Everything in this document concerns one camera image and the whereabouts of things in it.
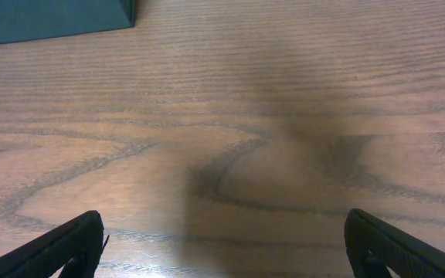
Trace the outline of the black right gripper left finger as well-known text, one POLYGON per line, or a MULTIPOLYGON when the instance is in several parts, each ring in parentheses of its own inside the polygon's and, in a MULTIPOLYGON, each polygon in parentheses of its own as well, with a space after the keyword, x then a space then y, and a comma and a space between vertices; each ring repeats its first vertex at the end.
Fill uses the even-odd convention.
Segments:
POLYGON ((96 210, 0 256, 0 278, 93 277, 109 238, 96 210))

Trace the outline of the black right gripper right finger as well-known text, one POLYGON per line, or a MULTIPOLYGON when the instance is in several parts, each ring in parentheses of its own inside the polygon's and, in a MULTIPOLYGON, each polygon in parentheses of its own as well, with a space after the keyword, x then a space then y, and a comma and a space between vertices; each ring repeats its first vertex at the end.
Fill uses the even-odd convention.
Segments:
POLYGON ((445 278, 445 252, 361 209, 349 212, 344 237, 355 278, 445 278))

